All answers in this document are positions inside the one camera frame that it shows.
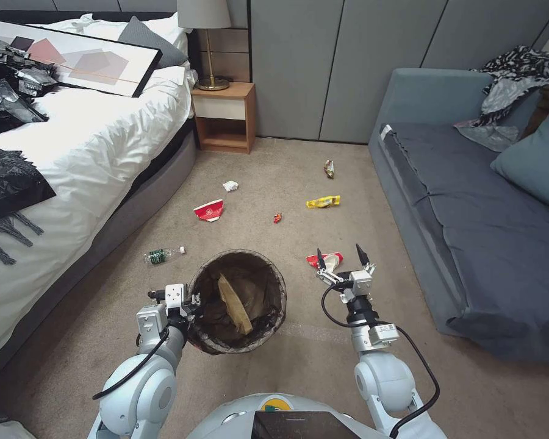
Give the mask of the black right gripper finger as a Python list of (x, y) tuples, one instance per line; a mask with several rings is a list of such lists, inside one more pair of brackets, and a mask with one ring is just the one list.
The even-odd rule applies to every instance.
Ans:
[(344, 281), (334, 272), (341, 262), (342, 258), (336, 253), (323, 256), (320, 249), (317, 248), (317, 276), (329, 286), (338, 285)]
[(358, 243), (356, 243), (356, 251), (357, 251), (360, 263), (362, 265), (362, 269), (369, 276), (372, 276), (376, 269), (376, 265), (370, 261), (367, 253), (362, 249), (362, 247)]

